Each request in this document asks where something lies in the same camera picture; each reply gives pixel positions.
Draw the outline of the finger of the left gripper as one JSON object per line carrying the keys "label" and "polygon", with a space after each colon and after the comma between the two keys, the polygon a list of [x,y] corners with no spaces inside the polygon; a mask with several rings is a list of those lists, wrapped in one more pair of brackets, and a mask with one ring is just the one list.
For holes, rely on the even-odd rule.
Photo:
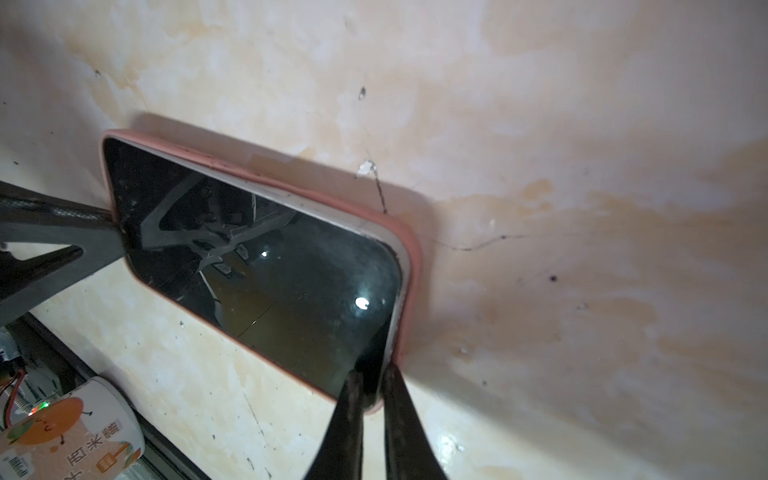
{"label": "finger of the left gripper", "polygon": [[1,184],[1,244],[53,248],[26,259],[1,251],[2,326],[125,255],[110,212],[6,182]]}

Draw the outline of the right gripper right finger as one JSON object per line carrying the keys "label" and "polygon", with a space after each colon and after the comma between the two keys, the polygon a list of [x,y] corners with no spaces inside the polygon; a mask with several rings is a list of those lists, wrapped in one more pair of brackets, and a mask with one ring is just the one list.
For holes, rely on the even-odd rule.
{"label": "right gripper right finger", "polygon": [[390,364],[382,377],[385,456],[388,479],[441,479],[447,476],[430,447],[399,368]]}

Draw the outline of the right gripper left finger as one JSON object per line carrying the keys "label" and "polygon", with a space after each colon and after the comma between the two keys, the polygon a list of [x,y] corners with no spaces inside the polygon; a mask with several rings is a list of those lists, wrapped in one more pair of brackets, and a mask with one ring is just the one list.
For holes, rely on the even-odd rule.
{"label": "right gripper left finger", "polygon": [[305,475],[360,480],[363,456],[363,375],[348,373],[320,448]]}

